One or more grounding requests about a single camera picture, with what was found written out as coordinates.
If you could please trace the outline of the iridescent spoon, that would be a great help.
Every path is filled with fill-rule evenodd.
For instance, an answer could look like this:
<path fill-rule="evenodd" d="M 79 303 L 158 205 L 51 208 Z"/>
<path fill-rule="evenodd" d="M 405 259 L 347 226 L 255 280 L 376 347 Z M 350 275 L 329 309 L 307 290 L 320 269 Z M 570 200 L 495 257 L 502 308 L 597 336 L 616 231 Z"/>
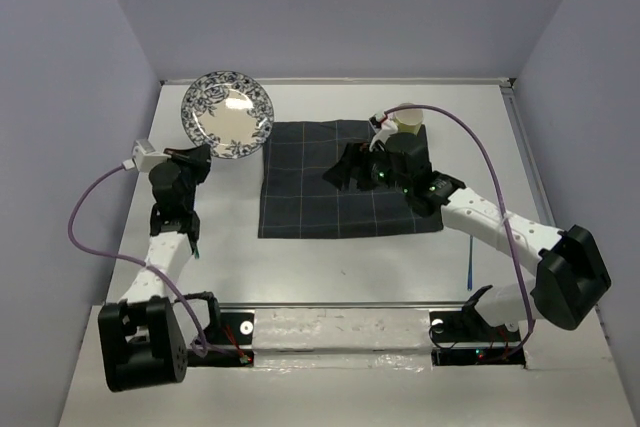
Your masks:
<path fill-rule="evenodd" d="M 468 265 L 467 265 L 467 281 L 466 289 L 471 292 L 473 290 L 473 266 L 474 266 L 474 238 L 469 237 Z"/>

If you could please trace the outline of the blue floral plate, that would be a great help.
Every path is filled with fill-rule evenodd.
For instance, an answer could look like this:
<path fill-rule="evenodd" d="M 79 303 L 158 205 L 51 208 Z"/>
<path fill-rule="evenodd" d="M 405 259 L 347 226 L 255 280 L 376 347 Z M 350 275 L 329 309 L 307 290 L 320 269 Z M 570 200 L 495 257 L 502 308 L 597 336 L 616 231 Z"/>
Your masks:
<path fill-rule="evenodd" d="M 180 106 L 182 127 L 196 145 L 221 159 L 241 159 L 260 150 L 273 130 L 275 113 L 264 87 L 236 71 L 215 71 L 187 88 Z"/>

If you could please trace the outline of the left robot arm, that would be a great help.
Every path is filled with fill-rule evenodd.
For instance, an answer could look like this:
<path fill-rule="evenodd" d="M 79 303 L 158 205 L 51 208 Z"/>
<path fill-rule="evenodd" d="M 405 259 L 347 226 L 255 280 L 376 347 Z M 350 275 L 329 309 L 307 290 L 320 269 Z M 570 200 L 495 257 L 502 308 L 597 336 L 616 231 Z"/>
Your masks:
<path fill-rule="evenodd" d="M 139 271 L 116 303 L 105 304 L 98 330 L 106 383 L 123 392 L 184 380 L 188 356 L 206 355 L 206 342 L 221 330 L 221 317 L 206 307 L 195 310 L 177 287 L 177 279 L 195 257 L 200 219 L 196 189 L 211 169 L 206 145 L 156 151 L 148 141 L 133 150 L 134 167 L 148 176 L 154 203 L 149 244 Z M 189 315 L 186 328 L 199 342 L 187 347 L 174 312 L 181 303 Z"/>

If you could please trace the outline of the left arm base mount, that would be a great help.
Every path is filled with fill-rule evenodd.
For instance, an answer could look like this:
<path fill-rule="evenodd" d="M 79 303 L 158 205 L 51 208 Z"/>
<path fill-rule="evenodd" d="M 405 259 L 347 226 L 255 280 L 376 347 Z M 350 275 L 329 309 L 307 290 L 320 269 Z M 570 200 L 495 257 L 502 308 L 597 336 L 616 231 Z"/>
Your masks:
<path fill-rule="evenodd" d="M 206 357 L 188 353 L 189 367 L 250 368 L 254 365 L 252 347 L 255 327 L 253 311 L 223 311 L 221 327 L 207 327 L 209 343 Z"/>

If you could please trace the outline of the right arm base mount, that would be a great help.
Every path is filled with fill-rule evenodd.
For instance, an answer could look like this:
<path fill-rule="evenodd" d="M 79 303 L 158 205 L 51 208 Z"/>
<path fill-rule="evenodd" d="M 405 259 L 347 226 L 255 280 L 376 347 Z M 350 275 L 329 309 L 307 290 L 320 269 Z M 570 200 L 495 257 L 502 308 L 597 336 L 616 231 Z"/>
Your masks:
<path fill-rule="evenodd" d="M 526 366 L 521 336 L 502 324 L 489 325 L 475 310 L 481 297 L 492 285 L 474 293 L 459 310 L 429 313 L 428 336 L 434 350 L 435 366 Z"/>

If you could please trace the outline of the dark checked cloth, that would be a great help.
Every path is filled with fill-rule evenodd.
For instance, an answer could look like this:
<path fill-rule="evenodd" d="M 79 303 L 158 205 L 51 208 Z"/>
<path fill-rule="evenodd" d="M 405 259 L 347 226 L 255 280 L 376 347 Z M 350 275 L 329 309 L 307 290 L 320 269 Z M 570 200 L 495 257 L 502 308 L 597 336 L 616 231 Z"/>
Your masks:
<path fill-rule="evenodd" d="M 275 123 L 264 146 L 258 236 L 353 239 L 441 231 L 439 217 L 417 216 L 396 190 L 339 191 L 323 179 L 348 143 L 372 136 L 361 120 Z"/>

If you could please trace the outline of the pale yellow mug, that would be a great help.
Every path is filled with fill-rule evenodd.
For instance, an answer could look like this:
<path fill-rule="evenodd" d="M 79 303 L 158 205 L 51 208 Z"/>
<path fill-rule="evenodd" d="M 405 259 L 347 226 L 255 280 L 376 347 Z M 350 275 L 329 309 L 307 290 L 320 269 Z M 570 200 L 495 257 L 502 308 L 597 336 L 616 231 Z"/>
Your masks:
<path fill-rule="evenodd" d="M 399 133 L 407 133 L 417 136 L 423 126 L 423 112 L 414 104 L 405 103 L 398 106 L 392 114 L 392 119 Z"/>

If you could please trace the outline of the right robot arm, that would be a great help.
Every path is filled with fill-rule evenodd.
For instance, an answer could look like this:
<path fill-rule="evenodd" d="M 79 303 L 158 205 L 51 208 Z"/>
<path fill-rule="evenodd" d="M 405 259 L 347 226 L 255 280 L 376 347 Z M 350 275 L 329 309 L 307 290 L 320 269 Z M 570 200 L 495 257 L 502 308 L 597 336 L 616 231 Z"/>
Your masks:
<path fill-rule="evenodd" d="M 433 169 L 427 144 L 408 133 L 386 141 L 349 143 L 323 175 L 339 190 L 396 188 L 419 217 L 438 216 L 444 227 L 467 234 L 509 256 L 531 279 L 478 289 L 463 305 L 462 331 L 482 339 L 497 327 L 546 320 L 573 331 L 611 286 L 591 232 L 560 230 L 530 221 L 481 197 L 462 181 Z"/>

